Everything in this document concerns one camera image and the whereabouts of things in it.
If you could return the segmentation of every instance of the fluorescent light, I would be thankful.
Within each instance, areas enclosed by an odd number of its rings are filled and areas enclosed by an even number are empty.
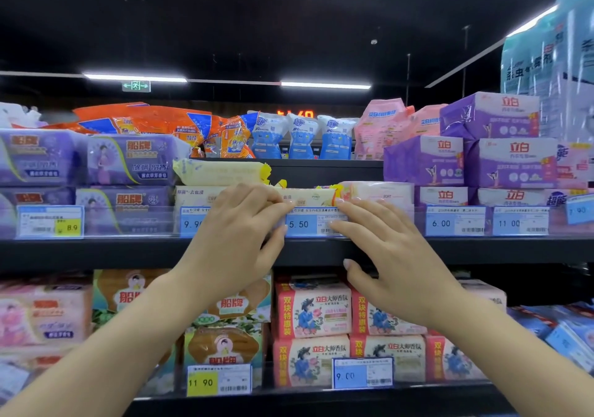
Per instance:
[[[369,90],[371,85],[354,85],[348,83],[313,83],[313,82],[282,82],[283,87],[313,87],[313,88],[348,88],[352,90]]]
[[[97,75],[93,73],[83,73],[83,75],[88,79],[95,80],[149,80],[150,82],[188,82],[185,77]]]
[[[538,20],[540,18],[542,18],[543,16],[546,16],[546,15],[548,15],[550,13],[553,13],[557,8],[558,8],[558,6],[553,6],[553,7],[549,8],[547,11],[542,12],[536,18],[531,19],[529,22],[527,22],[523,26],[521,26],[521,27],[517,28],[516,30],[514,30],[511,34],[508,35],[508,37],[511,37],[512,35],[516,35],[516,33],[520,33],[520,32],[523,32],[525,30],[528,30],[528,29],[533,28],[534,26],[536,26],[536,23],[538,23]]]

